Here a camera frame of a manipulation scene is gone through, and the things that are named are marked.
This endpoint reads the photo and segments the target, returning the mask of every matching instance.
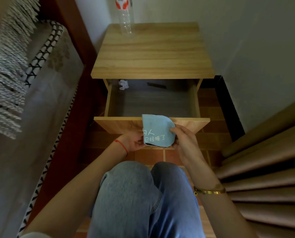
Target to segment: blue jeans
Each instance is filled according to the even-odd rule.
[[[197,199],[180,167],[159,162],[150,171],[125,161],[103,176],[87,237],[205,238],[205,234]]]

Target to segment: dark baseboard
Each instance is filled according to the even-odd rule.
[[[214,79],[204,79],[201,88],[215,88],[219,104],[225,116],[232,141],[236,141],[245,135],[237,111],[233,105],[229,91],[222,76],[216,75]]]

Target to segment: red string bracelet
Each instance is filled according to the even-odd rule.
[[[121,146],[124,148],[124,150],[126,151],[126,153],[127,153],[127,156],[128,156],[128,151],[127,151],[127,148],[119,141],[119,140],[114,140],[115,142],[117,142],[117,143],[119,143],[119,144],[121,144]]]

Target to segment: hand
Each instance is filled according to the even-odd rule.
[[[177,150],[185,166],[194,161],[199,162],[201,160],[205,162],[204,156],[198,147],[196,136],[192,131],[179,124],[175,124],[175,128],[170,128],[170,131],[176,134],[172,146]]]
[[[136,151],[146,146],[143,142],[142,131],[128,132],[124,135],[121,135],[119,138],[117,138],[117,140],[119,140],[126,147],[128,152]]]

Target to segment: gold bracelet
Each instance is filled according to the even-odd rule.
[[[201,192],[203,195],[209,194],[209,195],[219,195],[226,193],[226,189],[223,188],[221,190],[204,190],[204,189],[198,189],[194,186],[194,195],[196,196],[198,192]]]

